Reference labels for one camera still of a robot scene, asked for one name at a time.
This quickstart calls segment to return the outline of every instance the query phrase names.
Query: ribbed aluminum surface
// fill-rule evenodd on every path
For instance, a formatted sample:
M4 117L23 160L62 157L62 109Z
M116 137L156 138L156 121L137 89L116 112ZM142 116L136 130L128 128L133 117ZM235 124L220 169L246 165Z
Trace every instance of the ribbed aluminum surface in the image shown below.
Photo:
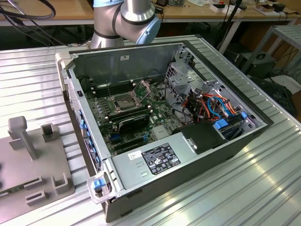
M301 49L301 26L275 26L272 31L297 49Z
M102 207L91 201L85 187L88 172L60 91L54 54L64 49L2 51L0 136L6 136L7 118L12 115L25 115L30 129L46 122L59 125L76 186L73 195L4 225L300 225L300 124L203 39L182 36L154 42L183 39L190 41L275 124L234 158L106 224ZM210 79L205 68L200 64L196 67Z

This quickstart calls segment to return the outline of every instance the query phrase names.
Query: blue latch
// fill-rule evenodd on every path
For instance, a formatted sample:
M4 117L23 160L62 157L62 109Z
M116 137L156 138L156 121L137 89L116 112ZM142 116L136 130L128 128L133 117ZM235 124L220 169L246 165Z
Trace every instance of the blue latch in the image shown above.
M97 179L97 180L93 181L93 183L94 183L95 191L100 190L103 186L106 185L104 178Z
M243 117L244 119L246 119L246 117L248 117L248 115L245 112L241 112L241 117Z
M220 119L220 120L215 121L214 125L217 129L220 129L220 128L223 128L225 126L228 126L228 123L226 122L226 120Z
M82 119L81 121L80 121L80 128L82 129L82 128L84 128L84 124L85 124L85 121Z

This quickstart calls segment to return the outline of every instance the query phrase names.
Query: gray fixture base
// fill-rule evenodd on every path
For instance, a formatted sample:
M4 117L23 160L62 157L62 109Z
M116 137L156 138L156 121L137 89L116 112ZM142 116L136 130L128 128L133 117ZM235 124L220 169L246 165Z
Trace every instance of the gray fixture base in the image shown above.
M0 224L75 191L59 128L47 124L28 135L34 160L17 136L0 139Z

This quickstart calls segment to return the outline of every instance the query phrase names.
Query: warning label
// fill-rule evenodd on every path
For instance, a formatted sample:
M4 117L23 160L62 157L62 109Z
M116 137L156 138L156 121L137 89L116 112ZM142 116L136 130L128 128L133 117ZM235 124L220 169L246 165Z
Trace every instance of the warning label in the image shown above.
M142 156L153 175L162 173L181 163L169 143L143 152Z

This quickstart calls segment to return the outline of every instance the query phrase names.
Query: table leg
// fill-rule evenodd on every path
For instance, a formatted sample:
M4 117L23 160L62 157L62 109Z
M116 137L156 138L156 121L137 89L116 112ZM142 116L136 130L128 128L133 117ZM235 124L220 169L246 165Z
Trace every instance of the table leg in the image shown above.
M291 20L290 22L288 22L287 25L294 25L296 21L297 21L297 19ZM274 43L271 45L271 47L269 48L269 50L268 50L267 53L270 54L270 55L272 55L272 53L275 51L276 47L280 44L281 40L282 39L280 37L278 37L274 41Z
M226 48L228 47L229 43L231 42L231 40L232 40L237 28L239 27L240 23L241 23L240 21L235 21L232 24L232 26L231 26L226 38L224 39L220 50L219 50L219 52L221 54L223 54L225 52Z

